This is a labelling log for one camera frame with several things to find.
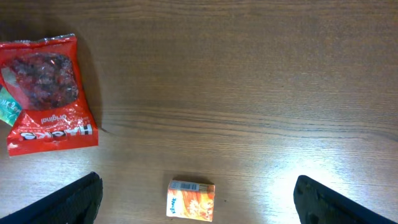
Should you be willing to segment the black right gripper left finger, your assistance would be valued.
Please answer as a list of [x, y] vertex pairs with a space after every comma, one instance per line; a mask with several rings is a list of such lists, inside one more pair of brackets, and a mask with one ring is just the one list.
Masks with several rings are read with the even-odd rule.
[[103, 180], [95, 172], [35, 203], [1, 218], [1, 224], [93, 224], [103, 198]]

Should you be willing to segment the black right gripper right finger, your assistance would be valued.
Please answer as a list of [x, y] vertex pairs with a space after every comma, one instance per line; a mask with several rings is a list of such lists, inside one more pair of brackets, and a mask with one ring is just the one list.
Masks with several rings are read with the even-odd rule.
[[306, 175], [297, 178], [294, 204], [301, 224], [397, 224]]

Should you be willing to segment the orange small carton box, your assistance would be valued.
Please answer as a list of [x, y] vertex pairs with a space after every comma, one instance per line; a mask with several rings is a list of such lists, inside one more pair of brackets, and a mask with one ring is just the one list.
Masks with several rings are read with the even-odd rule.
[[171, 180], [167, 189], [168, 217], [213, 221], [215, 185]]

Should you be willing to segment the red Hacks candy bag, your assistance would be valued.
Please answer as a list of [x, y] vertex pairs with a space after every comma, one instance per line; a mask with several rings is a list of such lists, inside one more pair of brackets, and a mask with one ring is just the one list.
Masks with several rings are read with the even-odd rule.
[[76, 47], [75, 34], [1, 42], [1, 85], [21, 106], [10, 156], [98, 145]]

